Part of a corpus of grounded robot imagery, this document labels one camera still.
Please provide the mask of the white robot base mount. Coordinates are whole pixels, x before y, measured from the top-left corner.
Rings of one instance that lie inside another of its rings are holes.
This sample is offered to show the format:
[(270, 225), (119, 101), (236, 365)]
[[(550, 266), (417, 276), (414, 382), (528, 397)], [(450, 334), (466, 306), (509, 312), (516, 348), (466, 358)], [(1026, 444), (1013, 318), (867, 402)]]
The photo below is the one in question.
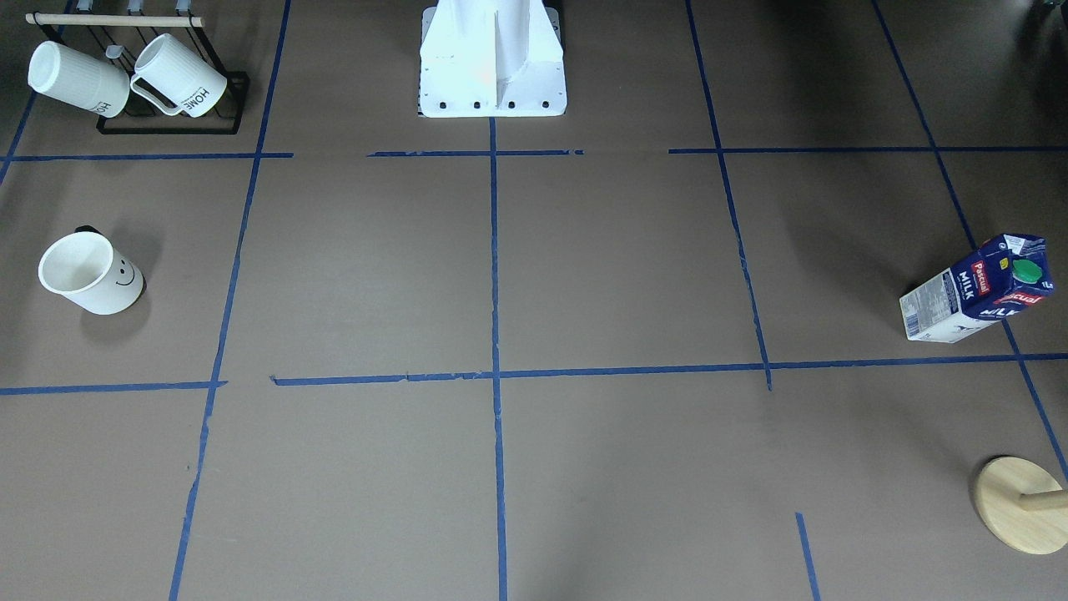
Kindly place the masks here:
[(417, 108), (427, 118), (565, 113), (561, 1), (439, 1), (422, 14)]

